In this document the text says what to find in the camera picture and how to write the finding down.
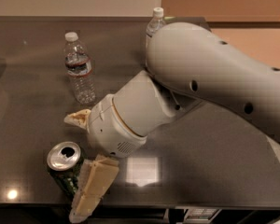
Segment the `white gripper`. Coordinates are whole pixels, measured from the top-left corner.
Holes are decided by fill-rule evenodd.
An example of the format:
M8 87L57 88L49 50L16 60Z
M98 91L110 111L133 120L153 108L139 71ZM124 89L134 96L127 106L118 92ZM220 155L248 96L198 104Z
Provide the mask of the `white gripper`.
M113 104L113 97L108 94L92 110L82 109L63 120L81 129L87 128L89 144L105 155L97 155L93 161L84 160L77 178L78 190L71 204L71 223L80 223L93 213L118 175L119 161L106 156L126 158L147 140L124 124Z

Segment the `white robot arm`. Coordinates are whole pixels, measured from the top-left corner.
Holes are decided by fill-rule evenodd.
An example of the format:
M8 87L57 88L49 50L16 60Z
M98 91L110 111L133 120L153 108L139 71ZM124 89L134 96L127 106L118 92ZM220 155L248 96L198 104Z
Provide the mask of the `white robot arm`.
M86 130L98 152L81 166L70 221L80 223L92 214L119 172L119 159L202 102L230 110L280 144L280 69L200 26L168 24L150 38L146 70L93 108L64 119Z

